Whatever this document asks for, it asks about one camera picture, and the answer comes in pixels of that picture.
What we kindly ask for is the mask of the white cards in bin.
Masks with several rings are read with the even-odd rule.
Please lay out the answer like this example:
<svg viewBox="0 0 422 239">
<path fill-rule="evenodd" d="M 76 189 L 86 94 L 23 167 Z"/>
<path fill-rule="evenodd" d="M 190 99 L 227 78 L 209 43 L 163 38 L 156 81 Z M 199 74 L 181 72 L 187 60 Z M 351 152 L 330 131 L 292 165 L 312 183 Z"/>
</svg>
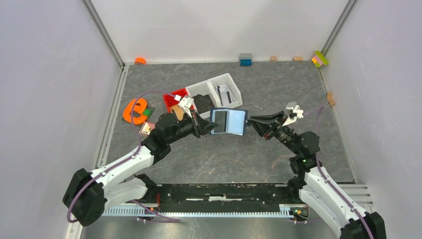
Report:
<svg viewBox="0 0 422 239">
<path fill-rule="evenodd" d="M 223 107 L 237 102 L 237 98 L 229 88 L 228 84 L 222 84 L 215 87 L 215 91 L 220 99 L 221 105 Z"/>
</svg>

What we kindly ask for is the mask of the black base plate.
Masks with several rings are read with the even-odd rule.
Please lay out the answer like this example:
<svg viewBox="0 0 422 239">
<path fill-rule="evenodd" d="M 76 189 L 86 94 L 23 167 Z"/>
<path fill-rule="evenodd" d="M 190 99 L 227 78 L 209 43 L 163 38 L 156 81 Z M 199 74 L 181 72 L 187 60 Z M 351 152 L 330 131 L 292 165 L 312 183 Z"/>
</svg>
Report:
<svg viewBox="0 0 422 239">
<path fill-rule="evenodd" d="M 138 199 L 141 203 L 178 203 L 210 197 L 302 204 L 298 193 L 283 183 L 158 184 Z"/>
</svg>

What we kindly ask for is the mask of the pink white small box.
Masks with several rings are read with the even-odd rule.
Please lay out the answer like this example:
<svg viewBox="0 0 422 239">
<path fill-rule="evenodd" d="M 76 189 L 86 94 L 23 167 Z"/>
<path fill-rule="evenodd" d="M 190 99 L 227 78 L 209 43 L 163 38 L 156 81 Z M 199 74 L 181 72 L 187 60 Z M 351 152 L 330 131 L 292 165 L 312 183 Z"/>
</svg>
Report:
<svg viewBox="0 0 422 239">
<path fill-rule="evenodd" d="M 139 131 L 140 134 L 150 135 L 151 131 L 155 128 L 155 124 L 152 122 L 145 121 Z"/>
</svg>

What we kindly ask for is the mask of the orange round toy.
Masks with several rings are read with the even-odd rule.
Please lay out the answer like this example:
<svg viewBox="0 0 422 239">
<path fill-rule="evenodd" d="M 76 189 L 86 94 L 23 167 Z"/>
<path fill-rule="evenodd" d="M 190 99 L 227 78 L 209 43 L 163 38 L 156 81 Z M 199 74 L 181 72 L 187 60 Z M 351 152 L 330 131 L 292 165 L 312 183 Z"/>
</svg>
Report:
<svg viewBox="0 0 422 239">
<path fill-rule="evenodd" d="M 134 64 L 135 65 L 145 65 L 146 64 L 146 60 L 142 57 L 137 57 L 134 60 Z"/>
</svg>

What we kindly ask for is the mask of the tan object in red bin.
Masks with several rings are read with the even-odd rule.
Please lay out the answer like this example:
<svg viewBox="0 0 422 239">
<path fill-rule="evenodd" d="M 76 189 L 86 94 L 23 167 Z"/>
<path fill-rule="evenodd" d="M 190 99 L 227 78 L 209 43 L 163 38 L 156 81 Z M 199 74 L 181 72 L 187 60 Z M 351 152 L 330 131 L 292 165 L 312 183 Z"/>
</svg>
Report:
<svg viewBox="0 0 422 239">
<path fill-rule="evenodd" d="M 179 107 L 173 107 L 173 108 L 171 108 L 171 112 L 176 115 L 176 117 L 177 117 L 178 120 L 182 120 L 183 117 L 184 117 L 184 112 Z"/>
</svg>

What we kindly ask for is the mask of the blue card holder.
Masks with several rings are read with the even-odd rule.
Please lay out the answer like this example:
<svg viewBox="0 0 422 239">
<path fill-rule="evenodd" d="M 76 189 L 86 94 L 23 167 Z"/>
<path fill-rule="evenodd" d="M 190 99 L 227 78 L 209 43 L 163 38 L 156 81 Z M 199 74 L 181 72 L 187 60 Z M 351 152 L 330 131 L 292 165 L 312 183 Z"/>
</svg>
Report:
<svg viewBox="0 0 422 239">
<path fill-rule="evenodd" d="M 225 133 L 234 135 L 244 135 L 247 127 L 247 119 L 249 113 L 248 110 L 239 110 L 231 108 L 212 108 L 210 110 L 210 121 L 212 122 L 214 122 L 214 111 L 227 111 Z"/>
</svg>

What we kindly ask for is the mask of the blue grey toy brick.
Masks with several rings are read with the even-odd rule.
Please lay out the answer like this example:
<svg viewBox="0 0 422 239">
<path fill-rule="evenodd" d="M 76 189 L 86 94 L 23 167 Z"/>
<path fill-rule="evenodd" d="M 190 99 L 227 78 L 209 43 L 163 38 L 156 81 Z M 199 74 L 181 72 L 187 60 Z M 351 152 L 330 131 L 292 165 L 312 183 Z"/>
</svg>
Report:
<svg viewBox="0 0 422 239">
<path fill-rule="evenodd" d="M 253 63 L 252 61 L 252 54 L 251 53 L 240 53 L 239 55 L 239 64 L 242 67 L 251 66 Z"/>
</svg>

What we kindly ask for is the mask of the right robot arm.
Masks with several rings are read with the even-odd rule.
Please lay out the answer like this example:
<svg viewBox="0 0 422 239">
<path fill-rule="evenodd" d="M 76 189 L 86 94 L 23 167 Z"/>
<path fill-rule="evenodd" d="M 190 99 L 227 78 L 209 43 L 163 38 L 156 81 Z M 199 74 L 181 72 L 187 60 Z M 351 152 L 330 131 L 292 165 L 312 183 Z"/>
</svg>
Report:
<svg viewBox="0 0 422 239">
<path fill-rule="evenodd" d="M 247 124 L 260 137 L 277 139 L 295 156 L 290 167 L 295 177 L 288 181 L 291 202 L 304 202 L 327 223 L 339 239 L 385 239 L 385 222 L 377 212 L 369 213 L 329 176 L 318 158 L 319 136 L 313 131 L 297 134 L 287 126 L 283 111 L 267 116 L 250 116 Z"/>
</svg>

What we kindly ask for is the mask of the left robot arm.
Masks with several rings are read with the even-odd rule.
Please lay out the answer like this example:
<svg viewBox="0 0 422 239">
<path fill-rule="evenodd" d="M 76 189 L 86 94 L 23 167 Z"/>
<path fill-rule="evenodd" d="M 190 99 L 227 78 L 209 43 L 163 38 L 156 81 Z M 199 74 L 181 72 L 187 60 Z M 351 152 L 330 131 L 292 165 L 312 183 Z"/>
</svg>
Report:
<svg viewBox="0 0 422 239">
<path fill-rule="evenodd" d="M 105 210 L 115 205 L 141 199 L 150 203 L 156 198 L 156 189 L 139 178 L 126 178 L 162 160 L 171 151 L 171 143 L 188 135 L 201 138 L 216 128 L 214 122 L 203 119 L 196 111 L 184 114 L 179 120 L 172 113 L 162 114 L 155 128 L 138 147 L 114 162 L 93 171 L 76 171 L 63 197 L 68 208 L 69 223 L 89 226 Z"/>
</svg>

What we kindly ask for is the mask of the black wallets in bin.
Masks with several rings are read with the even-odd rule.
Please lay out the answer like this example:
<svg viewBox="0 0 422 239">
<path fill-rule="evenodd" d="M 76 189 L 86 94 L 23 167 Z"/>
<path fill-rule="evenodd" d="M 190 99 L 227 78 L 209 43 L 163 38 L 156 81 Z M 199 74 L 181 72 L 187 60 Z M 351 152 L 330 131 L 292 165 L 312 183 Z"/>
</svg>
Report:
<svg viewBox="0 0 422 239">
<path fill-rule="evenodd" d="M 193 99 L 199 114 L 206 113 L 210 111 L 211 108 L 214 108 L 214 103 L 212 102 L 209 95 L 198 94 L 193 96 Z"/>
</svg>

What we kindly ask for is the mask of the grey VIP card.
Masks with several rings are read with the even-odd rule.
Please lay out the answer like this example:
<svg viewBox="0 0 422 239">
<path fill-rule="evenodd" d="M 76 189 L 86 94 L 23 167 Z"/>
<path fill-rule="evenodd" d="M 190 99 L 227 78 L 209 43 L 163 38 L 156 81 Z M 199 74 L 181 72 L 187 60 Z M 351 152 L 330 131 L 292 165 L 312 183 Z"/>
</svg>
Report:
<svg viewBox="0 0 422 239">
<path fill-rule="evenodd" d="M 214 123 L 217 127 L 212 131 L 213 134 L 225 133 L 226 132 L 226 118 L 227 111 L 214 111 L 213 114 Z"/>
</svg>

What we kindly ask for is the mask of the multicolour brick stack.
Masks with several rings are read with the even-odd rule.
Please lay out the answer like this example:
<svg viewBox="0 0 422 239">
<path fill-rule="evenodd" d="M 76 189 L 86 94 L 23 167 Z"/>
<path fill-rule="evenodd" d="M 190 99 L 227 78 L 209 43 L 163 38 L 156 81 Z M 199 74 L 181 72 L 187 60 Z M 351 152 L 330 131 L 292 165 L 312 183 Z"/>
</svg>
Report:
<svg viewBox="0 0 422 239">
<path fill-rule="evenodd" d="M 315 51 L 315 55 L 312 57 L 311 61 L 317 68 L 321 66 L 326 66 L 329 64 L 329 61 L 325 58 L 325 56 L 320 51 Z"/>
</svg>

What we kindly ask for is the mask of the white bin with wallets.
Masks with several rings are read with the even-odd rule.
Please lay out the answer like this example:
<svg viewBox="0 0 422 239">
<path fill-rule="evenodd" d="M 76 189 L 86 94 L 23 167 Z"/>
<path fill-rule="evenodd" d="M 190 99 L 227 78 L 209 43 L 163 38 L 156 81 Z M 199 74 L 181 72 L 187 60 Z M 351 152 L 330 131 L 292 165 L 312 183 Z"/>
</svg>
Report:
<svg viewBox="0 0 422 239">
<path fill-rule="evenodd" d="M 220 98 L 209 80 L 185 87 L 188 95 L 194 99 L 194 109 L 204 119 L 210 117 L 211 108 L 221 107 Z"/>
</svg>

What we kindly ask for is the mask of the white bin with cards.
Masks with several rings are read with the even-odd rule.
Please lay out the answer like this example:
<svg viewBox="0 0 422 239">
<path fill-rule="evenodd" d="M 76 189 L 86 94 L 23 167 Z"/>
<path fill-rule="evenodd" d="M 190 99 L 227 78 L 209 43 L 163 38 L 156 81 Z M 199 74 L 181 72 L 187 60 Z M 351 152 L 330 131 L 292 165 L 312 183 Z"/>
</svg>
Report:
<svg viewBox="0 0 422 239">
<path fill-rule="evenodd" d="M 229 73 L 208 79 L 208 86 L 215 107 L 233 109 L 243 105 L 241 92 Z"/>
</svg>

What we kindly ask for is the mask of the orange letter-shaped toy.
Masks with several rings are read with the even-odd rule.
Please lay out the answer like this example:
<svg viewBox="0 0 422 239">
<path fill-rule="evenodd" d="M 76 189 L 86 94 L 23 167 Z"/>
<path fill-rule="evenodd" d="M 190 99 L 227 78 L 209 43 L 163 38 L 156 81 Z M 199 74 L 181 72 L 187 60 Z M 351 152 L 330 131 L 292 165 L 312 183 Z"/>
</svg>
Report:
<svg viewBox="0 0 422 239">
<path fill-rule="evenodd" d="M 124 109 L 122 117 L 125 121 L 134 125 L 141 125 L 147 118 L 142 115 L 142 112 L 147 108 L 147 101 L 144 98 L 133 99 Z"/>
</svg>

